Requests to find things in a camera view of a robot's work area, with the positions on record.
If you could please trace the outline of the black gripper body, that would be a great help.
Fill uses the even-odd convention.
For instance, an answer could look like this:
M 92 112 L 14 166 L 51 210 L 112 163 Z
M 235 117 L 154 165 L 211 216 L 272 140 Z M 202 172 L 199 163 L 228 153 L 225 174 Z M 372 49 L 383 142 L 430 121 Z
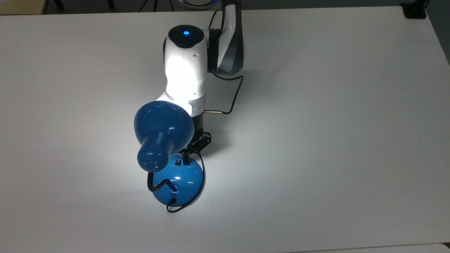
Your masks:
M 192 141 L 197 141 L 204 134 L 203 114 L 199 114 L 195 117 L 192 117 L 192 121 L 193 121 L 193 125 L 194 125 L 194 133 L 193 133 Z

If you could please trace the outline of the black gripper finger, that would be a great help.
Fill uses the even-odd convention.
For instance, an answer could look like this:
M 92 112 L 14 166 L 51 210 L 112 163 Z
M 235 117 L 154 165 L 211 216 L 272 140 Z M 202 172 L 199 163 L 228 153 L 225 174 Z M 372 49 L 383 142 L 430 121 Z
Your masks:
M 190 165 L 190 155 L 198 154 L 212 142 L 212 136 L 208 132 L 195 132 L 191 141 L 182 149 L 183 165 Z

